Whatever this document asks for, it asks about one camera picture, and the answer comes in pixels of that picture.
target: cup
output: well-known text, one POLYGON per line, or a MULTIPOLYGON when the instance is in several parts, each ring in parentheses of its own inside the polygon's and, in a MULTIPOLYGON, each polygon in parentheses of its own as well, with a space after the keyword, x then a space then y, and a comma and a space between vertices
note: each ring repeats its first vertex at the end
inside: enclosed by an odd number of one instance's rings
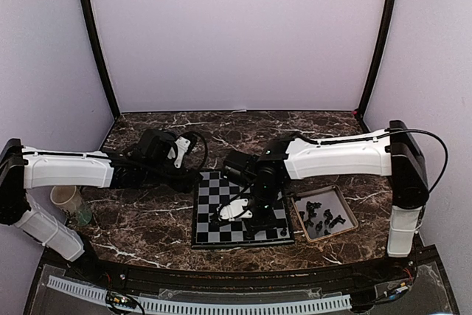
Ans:
POLYGON ((74 219, 78 226, 90 223, 91 209, 83 201, 77 186, 54 186, 51 191, 51 202, 74 219))

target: black frame post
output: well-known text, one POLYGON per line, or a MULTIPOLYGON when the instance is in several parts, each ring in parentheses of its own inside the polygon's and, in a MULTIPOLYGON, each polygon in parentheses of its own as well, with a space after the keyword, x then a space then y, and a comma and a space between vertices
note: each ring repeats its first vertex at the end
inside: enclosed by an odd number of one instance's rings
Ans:
POLYGON ((384 54, 385 43, 387 35, 389 34, 390 21, 392 20, 393 6, 395 0, 385 0, 383 5, 383 13, 381 19, 381 25, 378 29, 377 42, 375 44, 374 54, 372 56, 372 62, 369 68, 369 74, 367 75, 366 84, 364 91, 362 92, 361 101, 356 110, 354 110, 355 118, 359 121, 363 131, 369 131, 368 127, 364 122, 364 115, 369 105, 370 97, 375 85, 375 79, 377 78, 378 70, 381 66, 382 55, 384 54))
POLYGON ((117 98, 113 92, 113 87, 111 86, 110 77, 105 65, 105 59, 102 53, 102 47, 100 46, 100 41, 98 39, 98 32, 95 26, 94 14, 91 8, 90 0, 80 0, 82 4, 83 17, 86 21, 88 39, 90 40, 91 50, 94 53, 95 63, 97 64, 98 74, 100 80, 102 81, 103 90, 105 91, 106 99, 108 105, 110 106, 111 113, 113 114, 114 119, 117 119, 121 112, 119 111, 117 98))

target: wall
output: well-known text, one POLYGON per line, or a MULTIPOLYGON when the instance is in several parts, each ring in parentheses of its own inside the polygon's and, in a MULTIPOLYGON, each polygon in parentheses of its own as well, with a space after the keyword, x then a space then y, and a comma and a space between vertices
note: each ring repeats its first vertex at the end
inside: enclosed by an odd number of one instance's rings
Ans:
MULTIPOLYGON (((440 135, 449 169, 432 193, 421 235, 440 251, 462 314, 472 314, 472 0, 397 0, 367 111, 371 129, 390 119, 440 135)), ((436 179, 441 147, 418 137, 436 179)))
POLYGON ((384 0, 92 0, 122 111, 358 105, 384 0))
MULTIPOLYGON (((0 145, 100 146, 112 124, 80 0, 0 0, 0 145)), ((48 189, 33 195, 49 210, 48 189)), ((1 313, 22 314, 42 247, 0 226, 1 313)))

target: black and white chessboard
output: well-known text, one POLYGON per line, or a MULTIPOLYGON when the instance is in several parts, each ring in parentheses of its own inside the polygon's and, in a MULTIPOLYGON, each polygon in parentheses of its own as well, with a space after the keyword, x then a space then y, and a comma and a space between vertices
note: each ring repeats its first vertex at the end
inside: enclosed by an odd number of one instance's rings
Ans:
POLYGON ((280 195, 274 206, 277 227, 263 230, 252 237, 240 218, 230 224, 219 226, 212 222, 212 215, 220 204, 243 188, 221 177, 220 171, 202 172, 203 179, 195 188, 193 206, 192 247, 195 249, 222 249, 240 246, 273 246, 294 242, 286 201, 280 195))

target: brown marble surface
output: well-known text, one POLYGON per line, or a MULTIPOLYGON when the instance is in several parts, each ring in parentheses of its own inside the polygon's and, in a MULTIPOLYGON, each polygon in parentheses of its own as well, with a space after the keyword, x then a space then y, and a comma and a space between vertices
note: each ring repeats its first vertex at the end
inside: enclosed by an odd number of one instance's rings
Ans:
MULTIPOLYGON (((146 128, 181 134, 195 130, 209 145, 206 168, 218 169, 230 149, 260 153, 274 137, 300 131, 309 137, 361 133, 350 112, 253 111, 123 114, 105 148, 122 150, 146 128)), ((195 147, 187 166, 196 166, 203 149, 195 147)), ((291 189, 305 192, 337 184, 359 228, 327 240, 308 243, 291 208, 296 243, 290 246, 193 250, 192 194, 160 186, 147 190, 99 190, 87 187, 84 199, 94 220, 76 228, 91 238, 104 260, 188 271, 282 271, 354 263, 382 257, 389 232, 392 194, 385 178, 369 175, 323 176, 294 181, 291 189)))

